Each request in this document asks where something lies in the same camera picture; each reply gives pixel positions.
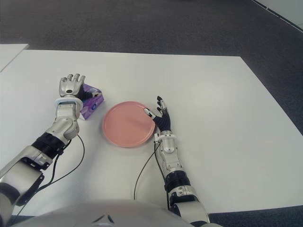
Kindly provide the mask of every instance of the white tabletop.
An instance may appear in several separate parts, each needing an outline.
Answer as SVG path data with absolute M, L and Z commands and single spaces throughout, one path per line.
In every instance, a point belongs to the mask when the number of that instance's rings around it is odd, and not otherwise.
M 86 145 L 82 165 L 37 194 L 23 215 L 84 201 L 132 199 L 135 180 L 153 152 L 152 139 L 137 148 L 112 145 L 102 118 L 127 100 L 156 111 L 157 95 L 168 106 L 179 157 L 208 212 L 303 204 L 303 137 L 240 57 L 25 50 L 1 73 L 0 167 L 52 124 L 59 79 L 69 73 L 86 75 L 105 102 L 87 121 L 79 120 Z M 55 178 L 81 155 L 75 138 Z M 137 198 L 166 206 L 154 159 L 139 181 Z
M 0 44 L 0 72 L 27 47 L 28 44 Z

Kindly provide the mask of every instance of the pink plate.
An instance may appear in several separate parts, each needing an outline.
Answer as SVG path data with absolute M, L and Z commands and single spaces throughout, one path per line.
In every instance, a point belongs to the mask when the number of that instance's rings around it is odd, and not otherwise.
M 155 123 L 141 103 L 128 101 L 115 105 L 103 119 L 103 132 L 112 143 L 125 147 L 143 144 L 153 134 Z

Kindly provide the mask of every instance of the black cable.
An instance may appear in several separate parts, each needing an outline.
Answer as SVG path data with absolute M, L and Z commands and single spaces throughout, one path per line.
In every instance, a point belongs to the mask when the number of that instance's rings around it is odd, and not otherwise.
M 159 167 L 159 169 L 160 169 L 161 175 L 162 175 L 162 177 L 163 177 L 163 180 L 164 180 L 164 182 L 165 182 L 165 177 L 164 177 L 164 174 L 163 174 L 162 169 L 161 169 L 161 167 L 160 167 L 160 164 L 159 164 L 159 161 L 158 161 L 158 158 L 157 158 L 157 154 L 156 154 L 157 149 L 156 149 L 156 144 L 154 144 L 154 150 L 155 150 L 154 154 L 155 154 L 155 158 L 156 158 L 158 167 Z M 169 193 L 168 193 L 168 192 L 166 192 L 166 203 L 167 203 L 167 209 L 169 210 Z
M 67 175 L 71 174 L 72 172 L 74 172 L 74 171 L 81 165 L 81 163 L 82 163 L 82 161 L 83 161 L 83 159 L 84 159 L 84 155 L 85 155 L 85 146 L 84 146 L 84 143 L 83 143 L 82 138 L 81 138 L 79 135 L 77 135 L 77 136 L 78 136 L 79 139 L 81 140 L 81 143 L 82 143 L 82 146 L 83 146 L 83 155 L 82 155 L 81 161 L 80 161 L 79 164 L 78 164 L 75 168 L 73 168 L 70 172 L 68 172 L 66 175 L 60 177 L 59 179 L 55 180 L 54 182 L 50 183 L 50 185 L 52 185 L 53 183 L 56 183 L 57 181 L 63 179 L 63 178 L 66 177 Z
M 140 176 L 141 176 L 141 174 L 142 174 L 142 172 L 143 172 L 145 166 L 146 166 L 147 163 L 150 161 L 150 159 L 151 159 L 151 157 L 152 157 L 153 155 L 155 155 L 155 157 L 156 157 L 156 161 L 157 161 L 158 167 L 159 167 L 159 169 L 160 169 L 160 172 L 161 172 L 161 175 L 162 175 L 162 177 L 163 177 L 163 180 L 165 181 L 164 174 L 163 174 L 163 172 L 162 172 L 162 170 L 161 170 L 161 167 L 160 167 L 160 164 L 159 164 L 159 162 L 158 162 L 157 155 L 156 155 L 156 151 L 158 150 L 159 146 L 160 146 L 160 144 L 156 147 L 156 143 L 154 143 L 154 148 L 153 148 L 154 152 L 151 154 L 151 156 L 150 156 L 150 157 L 148 158 L 148 160 L 145 162 L 143 168 L 141 169 L 141 172 L 139 173 L 139 175 L 138 175 L 138 177 L 137 177 L 136 184 L 135 184 L 135 186 L 134 186 L 134 200 L 136 199 L 135 194 L 136 194 L 136 187 L 137 187 L 139 178 L 140 178 Z M 166 202 L 167 202 L 167 209 L 169 209 L 169 194 L 168 194 L 168 192 L 166 192 Z
M 21 211 L 22 211 L 22 210 L 24 209 L 24 207 L 28 204 L 28 202 L 33 198 L 34 195 L 36 195 L 39 191 L 41 191 L 41 190 L 47 188 L 49 185 L 51 185 L 51 184 L 53 184 L 53 183 L 55 183 L 55 182 L 57 182 L 57 181 L 63 179 L 63 178 L 66 177 L 67 175 L 71 174 L 74 170 L 76 170 L 76 169 L 80 166 L 80 164 L 82 163 L 82 161 L 83 161 L 83 159 L 84 159 L 84 155 L 85 155 L 85 146 L 84 146 L 84 143 L 83 143 L 82 138 L 81 138 L 79 135 L 77 135 L 77 136 L 78 136 L 79 139 L 81 140 L 81 143 L 82 143 L 82 146 L 83 146 L 83 155 L 82 155 L 82 159 L 81 159 L 81 161 L 79 162 L 79 164 L 78 164 L 74 169 L 72 169 L 70 172 L 68 172 L 66 175 L 60 177 L 59 179 L 57 179 L 57 180 L 55 180 L 55 181 L 53 182 L 53 179 L 54 179 L 54 176 L 55 176 L 55 170 L 56 170 L 57 161 L 58 161 L 59 156 L 60 156 L 60 155 L 58 154 L 57 157 L 56 157 L 56 159 L 55 159 L 54 165 L 53 165 L 53 174 L 52 174 L 51 180 L 49 181 L 49 183 L 47 183 L 47 184 L 41 186 L 40 188 L 38 188 L 38 190 L 37 190 L 37 191 L 36 191 L 36 192 L 35 192 L 27 201 L 26 201 L 26 203 L 23 205 L 23 207 L 21 208 L 21 210 L 20 210 L 20 211 L 18 212 L 18 214 L 15 216 L 15 219 L 12 221 L 11 225 L 13 225 L 13 224 L 15 223 L 15 221 L 16 221 L 17 217 L 19 216 L 19 214 L 21 213 Z M 63 150 L 65 150 L 65 149 L 70 145 L 70 143 L 71 143 L 71 140 L 63 147 Z
M 135 184 L 135 186 L 134 186 L 134 200 L 136 200 L 135 195 L 136 195 L 136 187 L 137 187 L 137 184 L 138 184 L 138 180 L 139 180 L 139 178 L 140 178 L 140 176 L 141 176 L 141 173 L 143 172 L 143 169 L 145 168 L 145 166 L 147 165 L 147 163 L 149 162 L 149 160 L 152 158 L 152 156 L 153 156 L 154 153 L 155 153 L 155 152 L 153 152 L 153 153 L 151 154 L 151 156 L 148 158 L 148 160 L 145 162 L 143 168 L 141 169 L 141 172 L 140 172 L 139 175 L 138 175 L 138 178 L 137 178 L 137 180 L 136 180 L 136 184 Z

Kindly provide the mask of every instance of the tissue box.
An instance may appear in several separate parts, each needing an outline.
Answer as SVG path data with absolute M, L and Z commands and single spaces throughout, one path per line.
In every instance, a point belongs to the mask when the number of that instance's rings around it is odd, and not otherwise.
M 84 91 L 87 92 L 101 92 L 99 89 L 92 87 L 87 84 L 83 84 Z M 89 116 L 92 115 L 92 113 L 95 111 L 95 109 L 104 101 L 103 95 L 100 95 L 98 97 L 93 97 L 90 99 L 87 99 L 83 102 L 83 108 L 80 111 L 80 118 L 83 120 L 86 120 L 89 118 Z

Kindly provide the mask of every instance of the silver robotic arm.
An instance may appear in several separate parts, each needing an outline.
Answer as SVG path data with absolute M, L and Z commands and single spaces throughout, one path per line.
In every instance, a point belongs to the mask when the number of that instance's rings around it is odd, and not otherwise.
M 159 105 L 157 109 L 162 117 L 156 116 L 147 108 L 144 111 L 160 129 L 160 134 L 155 134 L 155 143 L 160 144 L 160 149 L 156 151 L 156 156 L 165 177 L 164 188 L 169 194 L 169 209 L 193 226 L 202 226 L 209 223 L 208 214 L 199 201 L 196 191 L 191 186 L 178 158 L 178 148 L 175 143 L 176 136 L 170 128 L 168 110 L 163 99 L 159 96 L 157 99 Z
M 53 158 L 61 155 L 68 142 L 77 136 L 82 100 L 92 97 L 83 90 L 85 76 L 78 79 L 79 74 L 61 79 L 61 98 L 56 100 L 53 125 L 0 170 L 0 226 L 7 224 L 15 205 L 24 205 L 37 191 L 44 179 L 42 170 L 46 170 Z

